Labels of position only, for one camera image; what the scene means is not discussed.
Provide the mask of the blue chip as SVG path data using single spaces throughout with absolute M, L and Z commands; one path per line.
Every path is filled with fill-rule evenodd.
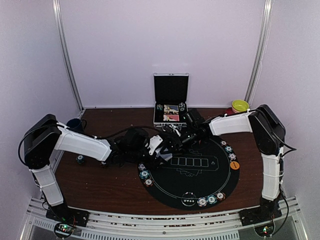
M 143 163 L 138 164 L 138 170 L 139 171 L 145 171 L 147 168 L 145 167 L 145 165 Z
M 228 155 L 228 158 L 229 158 L 229 160 L 232 162 L 232 161 L 235 161 L 235 160 L 237 159 L 237 155 L 234 154 L 234 153 L 230 153 L 230 154 Z
M 200 197 L 197 200 L 197 204 L 199 207 L 205 207 L 208 204 L 207 198 L 206 197 Z

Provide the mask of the green 50 chip stack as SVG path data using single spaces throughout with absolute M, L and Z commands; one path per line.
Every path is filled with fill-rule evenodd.
M 80 165 L 84 164 L 85 163 L 85 157 L 83 155 L 78 155 L 76 157 L 76 162 Z

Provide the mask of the blue-backed card deck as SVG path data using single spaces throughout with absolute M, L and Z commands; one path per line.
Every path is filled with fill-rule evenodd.
M 156 151 L 156 157 L 160 160 L 169 161 L 172 157 L 172 153 L 161 153 L 159 150 Z

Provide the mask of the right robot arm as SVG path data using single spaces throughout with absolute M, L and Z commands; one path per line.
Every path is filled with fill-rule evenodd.
M 252 133 L 263 162 L 263 187 L 259 206 L 243 209 L 239 216 L 243 225 L 270 221 L 277 215 L 282 196 L 284 146 L 286 129 L 270 107 L 260 105 L 253 110 L 224 114 L 205 120 L 196 109 L 184 115 L 189 131 L 175 135 L 171 146 L 176 151 L 206 137 L 235 133 Z

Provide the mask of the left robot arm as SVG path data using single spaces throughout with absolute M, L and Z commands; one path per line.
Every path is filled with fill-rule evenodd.
M 75 217 L 50 166 L 54 151 L 70 152 L 93 158 L 103 164 L 125 153 L 137 154 L 138 158 L 149 158 L 155 153 L 152 141 L 141 127 L 130 127 L 138 139 L 128 147 L 121 146 L 111 137 L 90 135 L 57 121 L 56 116 L 47 114 L 32 126 L 21 139 L 17 155 L 28 167 L 42 191 L 49 210 L 61 222 Z

